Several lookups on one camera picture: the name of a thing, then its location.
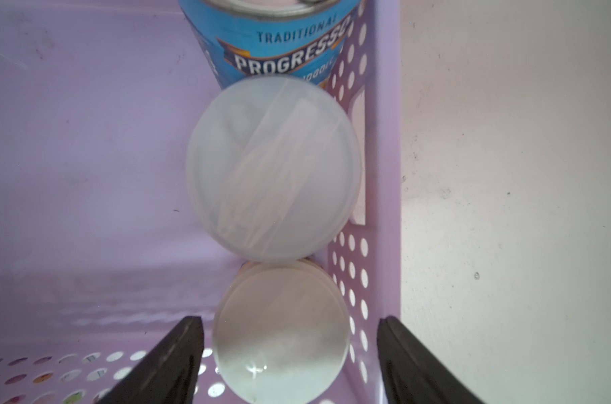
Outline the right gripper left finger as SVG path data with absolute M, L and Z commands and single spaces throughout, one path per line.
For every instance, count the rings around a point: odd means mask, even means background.
M 202 319 L 186 316 L 100 402 L 191 404 L 204 347 Z

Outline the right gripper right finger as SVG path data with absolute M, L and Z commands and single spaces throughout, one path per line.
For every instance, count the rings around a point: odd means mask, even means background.
M 482 404 L 397 317 L 379 321 L 377 348 L 387 402 Z

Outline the small can frosted lid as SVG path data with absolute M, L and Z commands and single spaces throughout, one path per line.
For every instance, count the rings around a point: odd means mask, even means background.
M 344 367 L 349 310 L 331 276 L 312 259 L 248 262 L 214 317 L 216 366 L 247 403 L 310 403 Z

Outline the purple plastic basket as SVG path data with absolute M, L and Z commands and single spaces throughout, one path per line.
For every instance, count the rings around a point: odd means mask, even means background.
M 364 219 L 316 261 L 350 311 L 314 403 L 386 403 L 376 337 L 401 312 L 398 1 L 363 1 L 329 84 L 365 150 Z M 184 317 L 194 403 L 244 403 L 211 351 L 245 259 L 189 202 L 189 137 L 221 92 L 178 1 L 0 1 L 0 403 L 96 403 Z

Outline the small can white plastic lid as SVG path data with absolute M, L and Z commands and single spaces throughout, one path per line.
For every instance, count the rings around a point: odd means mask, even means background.
M 251 261 L 287 262 L 324 248 L 361 189 L 358 137 L 325 90 L 291 76 L 246 78 L 197 122 L 185 165 L 204 229 Z

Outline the blue Progresso soup can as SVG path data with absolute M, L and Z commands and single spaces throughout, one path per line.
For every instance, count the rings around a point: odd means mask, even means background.
M 327 87 L 359 8 L 354 0 L 179 5 L 222 89 L 260 75 L 290 75 Z

